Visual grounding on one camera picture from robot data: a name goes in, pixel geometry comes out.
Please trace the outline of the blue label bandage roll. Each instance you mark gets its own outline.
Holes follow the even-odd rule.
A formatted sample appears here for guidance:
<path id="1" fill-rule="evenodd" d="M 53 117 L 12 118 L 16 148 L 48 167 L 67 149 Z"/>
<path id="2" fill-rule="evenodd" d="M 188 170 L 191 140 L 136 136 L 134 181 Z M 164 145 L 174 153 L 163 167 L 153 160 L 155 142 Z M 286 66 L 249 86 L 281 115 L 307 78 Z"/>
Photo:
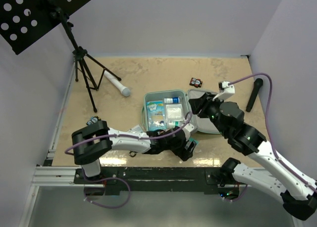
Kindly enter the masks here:
<path id="1" fill-rule="evenodd" d="M 164 98 L 165 104 L 178 104 L 180 103 L 180 101 L 181 101 L 180 97 Z"/>

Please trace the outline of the blue plaster packet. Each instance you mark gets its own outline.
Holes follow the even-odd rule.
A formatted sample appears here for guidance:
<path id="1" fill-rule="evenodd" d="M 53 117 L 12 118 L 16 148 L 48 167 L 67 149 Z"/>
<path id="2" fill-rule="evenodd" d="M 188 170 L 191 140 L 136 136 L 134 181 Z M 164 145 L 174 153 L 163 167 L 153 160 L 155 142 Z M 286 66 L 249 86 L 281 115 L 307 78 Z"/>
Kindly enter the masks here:
<path id="1" fill-rule="evenodd" d="M 149 101 L 146 103 L 148 130 L 165 130 L 165 107 L 163 101 Z"/>

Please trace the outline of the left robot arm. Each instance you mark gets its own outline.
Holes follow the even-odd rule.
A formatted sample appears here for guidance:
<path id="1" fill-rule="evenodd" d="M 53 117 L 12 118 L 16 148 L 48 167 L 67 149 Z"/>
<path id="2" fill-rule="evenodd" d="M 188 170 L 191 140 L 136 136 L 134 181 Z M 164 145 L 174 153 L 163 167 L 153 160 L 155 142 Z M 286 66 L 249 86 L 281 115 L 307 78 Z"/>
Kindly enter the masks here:
<path id="1" fill-rule="evenodd" d="M 98 183 L 103 177 L 100 157 L 108 151 L 132 151 L 146 155 L 158 155 L 171 151 L 182 161 L 193 156 L 194 145 L 190 136 L 194 125 L 186 121 L 182 126 L 169 130 L 156 130 L 131 134 L 108 127 L 106 121 L 79 129 L 72 133 L 72 146 L 65 151 L 73 151 L 74 162 L 81 166 L 85 178 L 90 183 Z"/>

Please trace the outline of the teal cotton swab bag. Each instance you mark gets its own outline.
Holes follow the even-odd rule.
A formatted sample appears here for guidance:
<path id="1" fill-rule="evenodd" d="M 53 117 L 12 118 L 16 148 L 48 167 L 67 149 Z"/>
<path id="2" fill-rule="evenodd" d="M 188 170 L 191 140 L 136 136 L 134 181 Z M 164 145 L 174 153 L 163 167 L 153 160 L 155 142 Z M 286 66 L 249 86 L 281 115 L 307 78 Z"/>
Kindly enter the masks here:
<path id="1" fill-rule="evenodd" d="M 194 138 L 189 138 L 189 143 L 190 143 L 190 146 L 197 146 L 198 145 L 198 141 L 195 140 Z"/>

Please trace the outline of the brown medicine bottle orange cap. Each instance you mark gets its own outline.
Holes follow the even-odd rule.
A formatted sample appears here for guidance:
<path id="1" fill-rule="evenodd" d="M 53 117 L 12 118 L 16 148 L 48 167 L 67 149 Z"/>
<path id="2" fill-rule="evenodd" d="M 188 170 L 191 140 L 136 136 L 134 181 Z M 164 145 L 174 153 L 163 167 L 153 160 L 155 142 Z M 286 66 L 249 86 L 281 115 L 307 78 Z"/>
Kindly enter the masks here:
<path id="1" fill-rule="evenodd" d="M 168 130 L 159 129 L 155 131 L 155 136 L 163 136 L 163 135 L 170 134 L 171 132 L 173 132 L 173 129 L 168 129 Z"/>

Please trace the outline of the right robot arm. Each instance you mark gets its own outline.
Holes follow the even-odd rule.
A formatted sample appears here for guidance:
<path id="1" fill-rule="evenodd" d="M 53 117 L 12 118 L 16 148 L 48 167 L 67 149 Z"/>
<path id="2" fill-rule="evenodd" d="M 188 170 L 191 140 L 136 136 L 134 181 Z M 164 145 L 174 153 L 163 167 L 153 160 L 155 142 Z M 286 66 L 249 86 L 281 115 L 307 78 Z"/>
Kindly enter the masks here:
<path id="1" fill-rule="evenodd" d="M 262 133 L 245 123 L 245 114 L 235 102 L 220 101 L 214 94 L 206 92 L 199 98 L 190 99 L 189 104 L 193 114 L 208 118 L 234 150 L 269 172 L 265 175 L 229 158 L 219 170 L 222 182 L 251 185 L 282 203 L 283 208 L 299 220 L 305 221 L 315 213 L 317 181 L 278 155 Z"/>

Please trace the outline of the mint green medicine case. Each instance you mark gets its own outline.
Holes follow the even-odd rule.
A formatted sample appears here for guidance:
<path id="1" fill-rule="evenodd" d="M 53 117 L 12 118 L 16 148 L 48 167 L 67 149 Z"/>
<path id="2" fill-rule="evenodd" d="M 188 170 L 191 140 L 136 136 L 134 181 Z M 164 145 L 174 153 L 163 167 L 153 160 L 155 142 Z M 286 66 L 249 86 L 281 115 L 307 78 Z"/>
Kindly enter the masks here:
<path id="1" fill-rule="evenodd" d="M 200 98 L 206 91 L 190 89 L 150 92 L 144 96 L 141 124 L 148 131 L 157 128 L 170 129 L 182 126 L 186 114 L 191 111 L 190 99 Z"/>

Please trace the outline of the clear bottle green label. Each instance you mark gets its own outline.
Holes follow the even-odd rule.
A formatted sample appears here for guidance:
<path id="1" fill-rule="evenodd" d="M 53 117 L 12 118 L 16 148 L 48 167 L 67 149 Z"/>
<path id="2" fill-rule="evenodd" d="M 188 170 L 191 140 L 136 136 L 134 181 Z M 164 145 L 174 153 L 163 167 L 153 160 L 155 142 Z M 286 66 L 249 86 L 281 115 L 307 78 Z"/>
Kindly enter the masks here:
<path id="1" fill-rule="evenodd" d="M 174 129 L 176 127 L 181 127 L 184 124 L 185 121 L 168 121 L 166 123 L 167 129 Z"/>

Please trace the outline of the white gauze pad packet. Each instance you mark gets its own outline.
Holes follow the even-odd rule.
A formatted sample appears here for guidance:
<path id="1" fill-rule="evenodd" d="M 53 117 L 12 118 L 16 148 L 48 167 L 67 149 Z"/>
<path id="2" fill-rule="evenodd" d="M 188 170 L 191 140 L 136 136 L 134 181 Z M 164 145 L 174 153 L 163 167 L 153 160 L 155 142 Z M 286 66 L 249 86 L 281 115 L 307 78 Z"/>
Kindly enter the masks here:
<path id="1" fill-rule="evenodd" d="M 166 109 L 166 119 L 168 121 L 183 121 L 183 107 L 181 104 L 167 104 Z"/>

